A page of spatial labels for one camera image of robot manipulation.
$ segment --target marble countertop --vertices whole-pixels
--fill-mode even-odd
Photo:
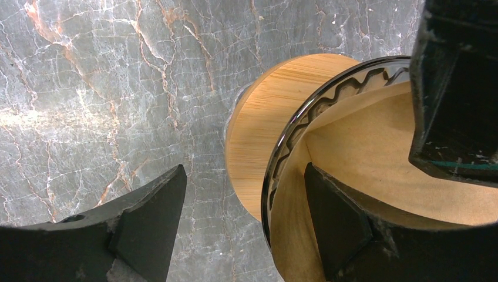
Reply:
[[[0,224],[59,221],[182,163],[189,185],[167,281],[282,281],[225,171],[223,130],[235,94],[298,55],[409,55],[422,5],[5,2]]]

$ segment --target paper coffee filter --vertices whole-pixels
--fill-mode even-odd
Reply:
[[[308,162],[391,206],[452,223],[498,219],[498,189],[436,179],[412,166],[409,82],[340,100],[306,129],[282,171],[270,241],[285,281],[325,281],[304,186]]]

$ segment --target wood grain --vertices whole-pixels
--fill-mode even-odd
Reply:
[[[226,165],[237,197],[256,219],[267,164],[285,125],[313,92],[356,64],[334,54],[292,58],[266,71],[240,99],[228,124]]]

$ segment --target black plastic object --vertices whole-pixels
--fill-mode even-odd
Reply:
[[[187,176],[182,165],[59,223],[0,227],[0,281],[107,281],[116,257],[166,281]]]
[[[417,216],[350,188],[312,163],[304,177],[327,281],[497,281],[498,225],[470,227]],[[357,234],[367,229],[372,236],[365,242],[368,236]],[[345,246],[349,251],[342,251]]]
[[[498,1],[427,0],[410,64],[410,162],[498,187]]]

